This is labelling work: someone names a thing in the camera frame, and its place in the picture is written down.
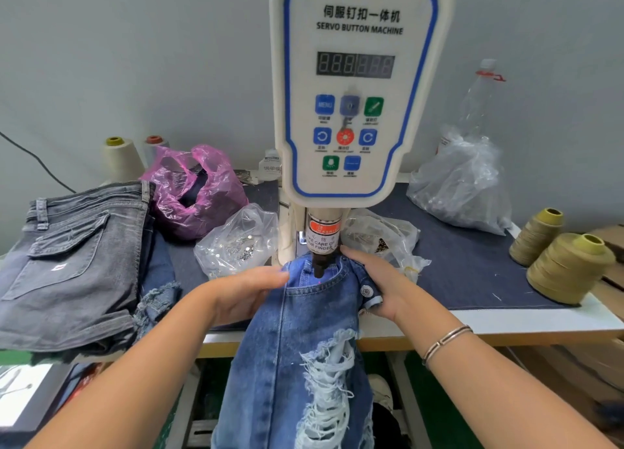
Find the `person's right forearm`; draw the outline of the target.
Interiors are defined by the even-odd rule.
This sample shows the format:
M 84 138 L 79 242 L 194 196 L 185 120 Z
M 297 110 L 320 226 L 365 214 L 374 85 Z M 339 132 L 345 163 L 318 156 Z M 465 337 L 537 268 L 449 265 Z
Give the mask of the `person's right forearm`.
M 403 331 L 485 449 L 618 449 L 541 381 L 452 315 L 410 319 Z

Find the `blue ripped denim jeans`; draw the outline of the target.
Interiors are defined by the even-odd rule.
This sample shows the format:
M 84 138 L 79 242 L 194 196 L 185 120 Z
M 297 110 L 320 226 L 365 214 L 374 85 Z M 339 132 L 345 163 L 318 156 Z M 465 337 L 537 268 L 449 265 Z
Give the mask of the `blue ripped denim jeans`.
M 373 449 L 373 396 L 356 341 L 383 298 L 364 266 L 311 255 L 283 268 L 231 363 L 212 449 Z

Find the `grey denim shorts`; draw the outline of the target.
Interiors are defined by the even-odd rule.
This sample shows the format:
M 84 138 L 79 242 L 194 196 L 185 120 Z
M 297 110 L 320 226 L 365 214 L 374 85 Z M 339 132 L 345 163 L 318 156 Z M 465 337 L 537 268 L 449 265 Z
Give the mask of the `grey denim shorts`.
M 131 344 L 153 193 L 138 180 L 30 202 L 0 264 L 0 350 L 104 355 Z

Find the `clear plastic bottle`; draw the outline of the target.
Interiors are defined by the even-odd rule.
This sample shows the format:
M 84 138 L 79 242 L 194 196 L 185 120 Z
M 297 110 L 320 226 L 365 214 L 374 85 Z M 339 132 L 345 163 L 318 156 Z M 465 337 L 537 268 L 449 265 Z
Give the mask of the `clear plastic bottle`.
M 488 103 L 496 83 L 505 82 L 503 75 L 497 73 L 497 60 L 482 59 L 475 78 L 459 105 L 459 117 L 455 122 L 441 126 L 435 154 L 453 141 L 465 138 L 477 138 L 486 119 Z

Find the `person's left hand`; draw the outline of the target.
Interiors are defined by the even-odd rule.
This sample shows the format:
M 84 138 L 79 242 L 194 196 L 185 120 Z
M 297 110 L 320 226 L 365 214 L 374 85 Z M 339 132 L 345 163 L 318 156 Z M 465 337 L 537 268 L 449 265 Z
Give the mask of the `person's left hand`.
M 253 318 L 259 308 L 251 309 L 245 302 L 246 271 L 211 280 L 201 287 L 206 300 L 207 329 Z

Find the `clear bag of metal buttons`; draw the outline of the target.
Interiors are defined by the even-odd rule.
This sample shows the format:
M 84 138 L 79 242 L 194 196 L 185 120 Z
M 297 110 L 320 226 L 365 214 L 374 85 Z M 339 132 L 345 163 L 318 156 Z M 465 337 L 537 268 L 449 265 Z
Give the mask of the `clear bag of metal buttons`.
M 200 239 L 194 256 L 209 280 L 262 266 L 277 253 L 278 214 L 251 203 Z

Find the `person's right hand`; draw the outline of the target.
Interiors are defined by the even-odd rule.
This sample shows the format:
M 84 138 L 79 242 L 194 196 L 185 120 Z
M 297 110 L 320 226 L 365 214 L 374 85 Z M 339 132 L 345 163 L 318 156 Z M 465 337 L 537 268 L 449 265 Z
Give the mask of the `person's right hand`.
M 341 246 L 341 252 L 363 264 L 383 300 L 394 302 L 393 322 L 419 352 L 461 326 L 429 293 L 384 259 L 346 246 Z

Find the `cream thread cone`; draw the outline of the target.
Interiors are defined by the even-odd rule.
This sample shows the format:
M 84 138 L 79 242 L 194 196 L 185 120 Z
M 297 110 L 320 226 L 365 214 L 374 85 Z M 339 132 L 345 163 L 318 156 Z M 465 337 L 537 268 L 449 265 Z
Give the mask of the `cream thread cone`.
M 111 183 L 126 183 L 139 179 L 145 172 L 144 164 L 131 139 L 108 137 L 103 146 L 103 158 Z

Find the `large olive thread cone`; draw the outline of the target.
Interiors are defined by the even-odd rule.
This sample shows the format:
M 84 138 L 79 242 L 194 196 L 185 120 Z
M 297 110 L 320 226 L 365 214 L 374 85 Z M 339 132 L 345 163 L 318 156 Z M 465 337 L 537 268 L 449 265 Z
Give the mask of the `large olive thread cone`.
M 527 269 L 526 279 L 551 301 L 578 306 L 615 263 L 615 254 L 603 239 L 566 232 Z

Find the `white thread cone red core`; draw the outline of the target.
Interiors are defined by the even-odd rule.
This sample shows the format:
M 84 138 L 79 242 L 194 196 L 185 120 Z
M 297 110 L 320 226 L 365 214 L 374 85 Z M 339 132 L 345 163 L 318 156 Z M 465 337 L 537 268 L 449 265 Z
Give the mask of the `white thread cone red core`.
M 143 140 L 141 152 L 144 156 L 145 169 L 149 169 L 152 166 L 158 156 L 160 147 L 169 148 L 170 144 L 168 140 L 158 135 L 150 135 Z

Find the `small olive thread cone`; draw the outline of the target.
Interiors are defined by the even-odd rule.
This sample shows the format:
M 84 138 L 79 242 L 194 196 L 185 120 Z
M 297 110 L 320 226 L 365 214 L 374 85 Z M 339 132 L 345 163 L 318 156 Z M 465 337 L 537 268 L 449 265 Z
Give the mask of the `small olive thread cone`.
M 530 267 L 556 239 L 564 224 L 564 214 L 556 208 L 544 208 L 521 228 L 509 249 L 511 258 Z

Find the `person's left forearm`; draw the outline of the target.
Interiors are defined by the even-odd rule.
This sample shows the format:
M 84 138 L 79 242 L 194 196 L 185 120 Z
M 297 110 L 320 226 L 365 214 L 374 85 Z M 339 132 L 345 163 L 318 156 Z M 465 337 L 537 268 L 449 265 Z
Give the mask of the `person's left forearm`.
M 224 304 L 216 282 L 185 296 L 24 449 L 145 449 L 153 445 Z

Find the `clear bag of rivets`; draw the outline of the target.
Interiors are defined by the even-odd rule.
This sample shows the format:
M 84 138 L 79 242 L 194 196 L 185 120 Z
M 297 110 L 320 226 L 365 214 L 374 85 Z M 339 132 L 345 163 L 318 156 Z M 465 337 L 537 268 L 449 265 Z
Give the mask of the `clear bag of rivets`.
M 431 264 L 414 254 L 421 230 L 409 221 L 379 216 L 365 208 L 351 209 L 343 220 L 341 242 L 384 259 L 413 283 Z

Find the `white button press machine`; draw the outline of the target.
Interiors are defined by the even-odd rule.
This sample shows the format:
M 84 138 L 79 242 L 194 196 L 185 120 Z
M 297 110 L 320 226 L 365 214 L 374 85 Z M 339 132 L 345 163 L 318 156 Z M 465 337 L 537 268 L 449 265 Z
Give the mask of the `white button press machine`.
M 392 192 L 456 0 L 269 0 L 275 147 L 316 277 L 347 209 Z

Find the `pink plastic bag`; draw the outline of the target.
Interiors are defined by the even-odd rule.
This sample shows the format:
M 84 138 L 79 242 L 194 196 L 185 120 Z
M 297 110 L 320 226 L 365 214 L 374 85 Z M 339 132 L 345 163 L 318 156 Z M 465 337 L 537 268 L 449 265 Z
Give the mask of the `pink plastic bag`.
M 174 240 L 198 240 L 248 204 L 229 157 L 209 145 L 159 148 L 141 179 L 153 186 L 151 213 Z

